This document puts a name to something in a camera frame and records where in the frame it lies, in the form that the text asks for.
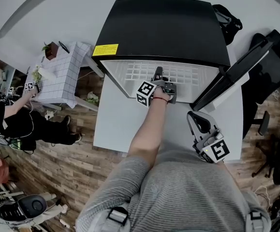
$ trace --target black shirt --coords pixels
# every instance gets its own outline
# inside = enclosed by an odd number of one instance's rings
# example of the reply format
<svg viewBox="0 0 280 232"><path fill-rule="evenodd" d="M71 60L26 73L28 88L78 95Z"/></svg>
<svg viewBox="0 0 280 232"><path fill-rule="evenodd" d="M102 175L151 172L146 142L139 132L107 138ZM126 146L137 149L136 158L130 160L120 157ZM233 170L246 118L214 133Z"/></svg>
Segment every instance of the black shirt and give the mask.
<svg viewBox="0 0 280 232"><path fill-rule="evenodd" d="M20 109L15 115L4 119L5 106L12 105L11 101L0 92L0 134L6 137L23 137L33 130L33 121L30 111Z"/></svg>

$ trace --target checkered tablecloth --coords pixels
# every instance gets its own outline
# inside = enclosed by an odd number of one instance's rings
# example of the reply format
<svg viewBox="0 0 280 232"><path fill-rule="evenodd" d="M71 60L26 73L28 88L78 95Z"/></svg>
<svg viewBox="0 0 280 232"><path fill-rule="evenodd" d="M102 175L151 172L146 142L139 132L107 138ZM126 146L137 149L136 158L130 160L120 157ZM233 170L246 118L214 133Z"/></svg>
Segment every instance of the checkered tablecloth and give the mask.
<svg viewBox="0 0 280 232"><path fill-rule="evenodd" d="M76 100L74 93L78 74L84 56L86 54L90 56L91 54L91 47L81 42L72 42L71 44L66 44L66 47L70 53L67 53L60 46L56 58L49 61L43 54L40 55L37 62L31 66L26 82L33 82L31 73L36 69L36 65L42 66L56 76L55 80L47 80L42 77L42 90L34 98L34 101L43 104L66 103L71 108L75 107Z"/></svg>

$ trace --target red bracelet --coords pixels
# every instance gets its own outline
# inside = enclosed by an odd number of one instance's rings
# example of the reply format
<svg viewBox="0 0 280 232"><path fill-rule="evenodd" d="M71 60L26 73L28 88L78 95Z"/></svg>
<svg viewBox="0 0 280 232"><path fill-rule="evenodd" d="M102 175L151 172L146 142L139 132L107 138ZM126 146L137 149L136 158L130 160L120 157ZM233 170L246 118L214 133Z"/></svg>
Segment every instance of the red bracelet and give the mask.
<svg viewBox="0 0 280 232"><path fill-rule="evenodd" d="M153 99L160 99L160 100L164 100L167 104L168 104L168 101L164 98L161 98L161 97L153 97Z"/></svg>

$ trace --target black bag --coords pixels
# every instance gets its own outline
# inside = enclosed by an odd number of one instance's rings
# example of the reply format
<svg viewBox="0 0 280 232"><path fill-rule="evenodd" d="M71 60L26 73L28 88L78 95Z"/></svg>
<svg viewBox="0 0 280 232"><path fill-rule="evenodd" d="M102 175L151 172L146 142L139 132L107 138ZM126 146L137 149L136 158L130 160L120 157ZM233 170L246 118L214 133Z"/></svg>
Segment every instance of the black bag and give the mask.
<svg viewBox="0 0 280 232"><path fill-rule="evenodd" d="M229 45L233 41L236 33L242 30L243 25L239 19L234 17L229 10L220 4L213 5L215 15L219 21L226 44Z"/></svg>

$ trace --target black top panel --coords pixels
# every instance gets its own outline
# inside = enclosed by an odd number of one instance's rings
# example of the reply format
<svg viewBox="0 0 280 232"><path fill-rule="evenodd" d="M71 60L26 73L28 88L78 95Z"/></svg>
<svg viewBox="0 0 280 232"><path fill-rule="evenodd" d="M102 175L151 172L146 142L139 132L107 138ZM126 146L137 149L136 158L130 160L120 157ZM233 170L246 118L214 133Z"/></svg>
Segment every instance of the black top panel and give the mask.
<svg viewBox="0 0 280 232"><path fill-rule="evenodd" d="M230 66L214 10L204 1L116 0L96 43L103 44L118 44L115 59L159 56Z"/></svg>

